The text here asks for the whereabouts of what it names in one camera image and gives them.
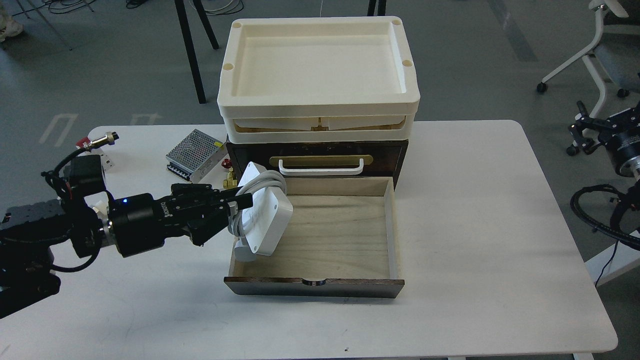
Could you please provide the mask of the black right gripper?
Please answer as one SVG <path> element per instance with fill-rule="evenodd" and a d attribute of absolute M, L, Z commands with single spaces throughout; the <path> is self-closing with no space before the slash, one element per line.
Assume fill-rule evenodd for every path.
<path fill-rule="evenodd" d="M 638 111 L 622 111 L 606 120 L 591 117 L 582 101 L 576 102 L 579 115 L 568 130 L 578 150 L 586 155 L 594 153 L 602 144 L 619 176 L 640 175 L 640 128 Z M 598 133 L 598 141 L 585 137 L 584 130 Z"/>

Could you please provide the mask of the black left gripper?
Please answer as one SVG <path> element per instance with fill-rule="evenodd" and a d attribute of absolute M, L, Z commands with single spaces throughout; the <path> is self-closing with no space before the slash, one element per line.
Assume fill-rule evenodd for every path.
<path fill-rule="evenodd" d="M 229 214 L 253 207 L 253 194 L 239 193 L 210 184 L 175 183 L 169 195 L 158 199 L 150 193 L 110 199 L 110 232 L 123 257 L 161 248 L 166 239 L 181 236 L 203 246 L 227 227 Z"/>

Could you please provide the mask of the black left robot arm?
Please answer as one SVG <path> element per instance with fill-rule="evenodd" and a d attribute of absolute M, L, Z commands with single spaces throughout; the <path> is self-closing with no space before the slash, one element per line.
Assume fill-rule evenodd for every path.
<path fill-rule="evenodd" d="M 161 248 L 166 239 L 188 236 L 201 246 L 226 228 L 230 217 L 253 205 L 252 195 L 209 184 L 172 184 L 171 193 L 114 199 L 101 218 L 86 197 L 106 192 L 105 171 L 90 151 L 113 145 L 116 132 L 91 140 L 44 171 L 57 198 L 9 208 L 1 221 L 1 317 L 60 291 L 58 272 L 90 266 L 102 248 L 115 245 L 123 257 Z"/>

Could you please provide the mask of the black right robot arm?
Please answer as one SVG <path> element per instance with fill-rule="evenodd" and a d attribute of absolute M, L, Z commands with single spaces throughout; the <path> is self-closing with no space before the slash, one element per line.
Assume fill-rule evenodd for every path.
<path fill-rule="evenodd" d="M 640 127 L 639 107 L 625 109 L 601 120 L 591 117 L 582 101 L 576 103 L 579 114 L 568 130 L 577 144 L 578 150 L 586 155 L 594 153 L 599 146 L 604 146 L 617 175 L 639 180 L 640 161 Z M 592 218 L 579 204 L 580 197 L 585 193 L 606 192 L 615 194 L 610 202 L 615 203 L 609 224 L 606 225 Z M 627 210 L 639 210 L 640 192 L 639 182 L 629 187 L 627 193 L 622 193 L 610 184 L 583 187 L 576 191 L 570 199 L 570 208 L 594 231 L 600 231 L 616 239 L 629 248 L 639 250 L 639 238 L 622 231 L 621 220 Z"/>

